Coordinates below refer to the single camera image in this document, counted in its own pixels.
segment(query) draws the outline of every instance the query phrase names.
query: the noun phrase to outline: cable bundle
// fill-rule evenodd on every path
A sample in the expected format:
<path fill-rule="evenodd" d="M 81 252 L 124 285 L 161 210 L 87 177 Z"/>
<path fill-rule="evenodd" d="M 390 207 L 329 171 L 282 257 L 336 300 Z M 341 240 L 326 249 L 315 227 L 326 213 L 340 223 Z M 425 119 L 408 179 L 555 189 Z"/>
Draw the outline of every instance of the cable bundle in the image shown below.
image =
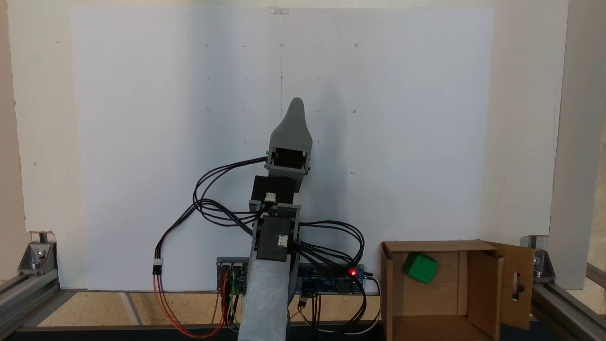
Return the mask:
<path fill-rule="evenodd" d="M 215 302 L 215 311 L 216 306 L 219 302 L 219 298 L 221 298 L 222 314 L 221 320 L 219 321 L 215 329 L 204 335 L 192 334 L 191 332 L 187 331 L 187 329 L 185 329 L 185 327 L 183 327 L 183 325 L 176 318 L 175 314 L 170 309 L 168 301 L 165 297 L 164 286 L 162 284 L 162 245 L 164 243 L 164 240 L 166 239 L 166 236 L 171 233 L 171 231 L 181 225 L 195 211 L 200 212 L 206 220 L 216 225 L 225 227 L 239 226 L 247 234 L 252 235 L 252 230 L 247 225 L 261 218 L 262 215 L 266 213 L 268 205 L 265 205 L 265 209 L 261 209 L 257 212 L 233 212 L 227 209 L 222 204 L 218 203 L 217 201 L 206 198 L 206 194 L 210 189 L 210 186 L 212 186 L 215 181 L 217 181 L 227 172 L 238 167 L 261 163 L 264 162 L 266 159 L 266 157 L 261 157 L 238 163 L 228 164 L 226 166 L 212 169 L 206 174 L 204 174 L 204 176 L 202 176 L 196 183 L 196 187 L 191 198 L 192 204 L 187 208 L 187 210 L 185 210 L 185 212 L 183 212 L 183 214 L 177 219 L 177 221 L 172 226 L 170 226 L 168 230 L 166 230 L 166 232 L 156 245 L 153 266 L 153 287 L 156 299 L 158 300 L 158 304 L 162 308 L 162 311 L 167 316 L 168 320 L 175 326 L 175 328 L 177 328 L 180 332 L 187 336 L 194 337 L 197 339 L 206 339 L 217 335 L 224 325 L 227 325 L 233 331 L 238 331 L 239 325 L 236 319 L 236 310 L 238 307 L 239 293 L 235 293 L 236 271 L 231 271 L 229 269 L 223 269 L 221 271 L 221 281 L 219 286 L 221 291 L 217 294 L 217 299 Z M 199 197 L 198 191 L 200 187 L 202 187 L 202 185 L 209 180 L 210 182 L 204 189 L 202 195 Z M 357 279 L 357 277 L 351 275 L 349 271 L 349 269 L 355 268 L 358 265 L 358 263 L 362 259 L 362 254 L 364 253 L 364 236 L 362 235 L 360 230 L 358 230 L 351 224 L 334 220 L 312 221 L 308 223 L 300 223 L 299 225 L 310 228 L 326 228 L 342 231 L 354 237 L 360 244 L 358 252 L 354 257 L 342 251 L 305 242 L 296 243 L 290 241 L 288 244 L 289 248 L 292 251 L 297 252 L 303 258 L 307 259 L 318 271 L 326 274 L 344 275 L 350 278 L 352 282 L 359 288 L 359 292 L 362 294 L 362 305 L 360 306 L 356 314 L 346 324 L 342 325 L 336 331 L 331 332 L 319 329 L 322 299 L 321 296 L 317 295 L 316 293 L 316 295 L 314 295 L 312 298 L 314 313 L 310 323 L 311 327 L 313 328 L 314 340 L 318 338 L 318 332 L 332 333 L 328 340 L 334 340 L 340 338 L 344 334 L 361 334 L 370 330 L 372 326 L 374 326 L 374 324 L 376 323 L 376 318 L 375 323 L 369 329 L 359 333 L 348 333 L 348 331 L 351 330 L 352 327 L 354 327 L 355 324 L 357 324 L 362 319 L 362 316 L 364 315 L 367 306 L 366 293 L 364 291 L 362 283 Z M 340 265 L 336 263 L 333 258 L 345 262 L 345 265 Z M 214 323 L 214 321 L 215 315 L 213 314 L 212 323 Z"/>
<path fill-rule="evenodd" d="M 235 311 L 238 306 L 237 299 L 234 302 L 234 300 L 232 299 L 232 296 L 230 294 L 227 294 L 227 292 L 226 292 L 226 289 L 227 289 L 226 285 L 230 280 L 228 278 L 229 272 L 228 271 L 221 272 L 221 311 L 222 311 L 221 321 L 219 322 L 217 327 L 212 332 L 205 334 L 205 335 L 196 335 L 196 334 L 192 334 L 190 331 L 188 331 L 177 319 L 177 317 L 173 313 L 172 309 L 168 305 L 168 301 L 166 300 L 164 285 L 162 284 L 162 245 L 164 244 L 164 240 L 166 239 L 166 236 L 168 236 L 169 233 L 171 233 L 175 228 L 177 228 L 179 225 L 181 225 L 195 211 L 199 211 L 206 220 L 208 220 L 214 224 L 217 224 L 220 226 L 239 226 L 246 233 L 248 233 L 249 235 L 252 235 L 252 230 L 247 226 L 247 224 L 255 221 L 257 218 L 259 218 L 261 216 L 261 214 L 263 212 L 254 212 L 252 214 L 250 212 L 232 212 L 229 209 L 227 209 L 225 206 L 218 203 L 217 201 L 205 198 L 205 195 L 206 195 L 206 192 L 208 191 L 208 189 L 210 188 L 210 186 L 217 179 L 221 178 L 223 175 L 225 175 L 227 172 L 231 171 L 232 169 L 242 167 L 242 166 L 248 166 L 249 164 L 261 163 L 265 160 L 266 160 L 266 158 L 262 157 L 262 158 L 255 158 L 255 159 L 242 161 L 242 162 L 238 162 L 238 163 L 228 164 L 226 166 L 217 167 L 215 169 L 212 169 L 212 170 L 208 171 L 206 174 L 204 174 L 204 176 L 202 176 L 196 183 L 196 189 L 194 190 L 193 197 L 192 197 L 192 200 L 193 200 L 192 204 L 187 208 L 187 210 L 185 210 L 185 212 L 183 212 L 183 214 L 181 214 L 181 216 L 177 219 L 177 221 L 174 224 L 172 224 L 172 226 L 170 226 L 168 230 L 166 230 L 166 232 L 164 233 L 164 235 L 162 235 L 162 238 L 160 238 L 160 241 L 158 241 L 158 244 L 156 245 L 156 249 L 154 251 L 154 265 L 153 265 L 153 289 L 154 289 L 156 299 L 158 301 L 158 304 L 160 305 L 160 308 L 162 309 L 162 312 L 168 318 L 168 321 L 172 325 L 174 325 L 175 328 L 177 328 L 177 330 L 179 330 L 180 332 L 182 332 L 183 334 L 185 334 L 187 336 L 194 337 L 196 339 L 206 339 L 206 338 L 217 335 L 221 331 L 221 329 L 223 328 L 223 325 L 225 323 L 230 328 L 232 326 L 232 323 L 235 323 L 237 325 L 237 321 L 235 321 Z M 198 198 L 198 189 L 202 186 L 202 184 L 204 184 L 206 181 L 208 181 L 209 179 L 211 179 L 213 177 L 214 177 L 214 179 L 205 188 L 205 190 L 202 194 L 202 197 Z M 223 213 L 225 216 L 227 216 L 227 218 L 217 216 L 216 213 L 210 214 L 207 211 Z M 215 311 L 217 308 L 216 306 L 218 305 L 218 301 L 219 301 L 219 293 L 217 293 Z M 212 323 L 214 323 L 214 321 L 215 321 L 215 315 L 213 314 Z"/>

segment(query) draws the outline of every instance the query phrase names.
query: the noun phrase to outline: white connector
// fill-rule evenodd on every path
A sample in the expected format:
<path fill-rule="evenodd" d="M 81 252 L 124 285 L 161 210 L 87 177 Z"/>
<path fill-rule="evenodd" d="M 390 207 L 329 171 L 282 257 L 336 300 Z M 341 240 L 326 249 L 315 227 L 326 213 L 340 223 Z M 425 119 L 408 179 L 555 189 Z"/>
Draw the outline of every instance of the white connector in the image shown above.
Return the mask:
<path fill-rule="evenodd" d="M 265 193 L 265 202 L 275 204 L 276 203 L 276 194 L 269 193 L 269 192 Z"/>
<path fill-rule="evenodd" d="M 278 235 L 278 247 L 279 248 L 287 248 L 288 247 L 288 235 L 279 234 Z"/>

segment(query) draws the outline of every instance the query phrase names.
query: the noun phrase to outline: orange wire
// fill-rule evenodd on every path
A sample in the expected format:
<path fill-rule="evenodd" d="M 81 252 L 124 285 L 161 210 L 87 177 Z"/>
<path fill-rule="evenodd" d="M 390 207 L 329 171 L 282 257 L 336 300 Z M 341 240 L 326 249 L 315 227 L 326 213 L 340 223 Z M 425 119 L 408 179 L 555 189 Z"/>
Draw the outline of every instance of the orange wire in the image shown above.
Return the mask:
<path fill-rule="evenodd" d="M 225 273 L 224 278 L 221 280 L 221 283 L 222 283 L 221 292 L 225 292 L 225 283 L 227 282 L 226 279 L 227 279 L 227 273 Z M 164 295 L 164 288 L 163 288 L 162 280 L 161 280 L 160 276 L 158 276 L 157 279 L 156 279 L 156 276 L 154 276 L 153 289 L 154 289 L 154 296 L 156 297 L 156 301 L 158 301 L 158 304 L 160 305 L 160 308 L 164 312 L 164 315 L 166 315 L 166 317 L 168 317 L 171 324 L 177 330 L 179 330 L 181 333 L 185 334 L 186 336 L 189 336 L 189 337 L 192 337 L 195 339 L 207 339 L 209 337 L 213 337 L 213 336 L 217 335 L 221 331 L 221 329 L 223 329 L 223 322 L 225 320 L 225 300 L 223 300 L 221 303 L 221 310 L 222 310 L 221 321 L 219 321 L 219 325 L 215 328 L 215 330 L 212 331 L 210 334 L 207 333 L 205 335 L 196 335 L 196 334 L 192 334 L 185 327 L 183 327 L 183 325 L 176 318 L 172 309 L 170 309 L 170 307 L 168 305 L 168 300 L 166 299 L 166 296 Z M 215 315 L 216 315 L 216 311 L 217 311 L 218 301 L 219 301 L 219 293 L 217 293 L 217 299 L 215 300 L 215 310 L 213 311 L 213 319 L 211 321 L 211 324 L 214 323 L 214 321 L 215 321 Z"/>

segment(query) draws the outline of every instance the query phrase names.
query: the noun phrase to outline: cardboard box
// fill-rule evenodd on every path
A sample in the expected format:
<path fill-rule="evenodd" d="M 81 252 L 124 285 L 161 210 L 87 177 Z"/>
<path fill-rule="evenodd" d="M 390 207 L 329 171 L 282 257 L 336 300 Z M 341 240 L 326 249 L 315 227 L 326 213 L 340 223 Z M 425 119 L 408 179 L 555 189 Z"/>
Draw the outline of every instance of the cardboard box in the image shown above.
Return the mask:
<path fill-rule="evenodd" d="M 402 270 L 411 251 L 438 262 L 429 284 Z M 387 341 L 499 340 L 501 323 L 528 329 L 534 250 L 481 240 L 382 243 Z"/>

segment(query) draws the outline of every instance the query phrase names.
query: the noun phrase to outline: hole in cardboard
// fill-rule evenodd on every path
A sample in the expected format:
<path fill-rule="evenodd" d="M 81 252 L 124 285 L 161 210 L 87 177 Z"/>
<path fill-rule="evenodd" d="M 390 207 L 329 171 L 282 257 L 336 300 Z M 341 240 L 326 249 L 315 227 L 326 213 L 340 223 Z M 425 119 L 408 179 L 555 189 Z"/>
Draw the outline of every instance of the hole in cardboard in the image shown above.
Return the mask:
<path fill-rule="evenodd" d="M 524 292 L 524 285 L 521 283 L 521 276 L 519 273 L 513 273 L 513 288 L 512 288 L 511 297 L 514 301 L 518 301 L 520 299 L 520 293 Z"/>

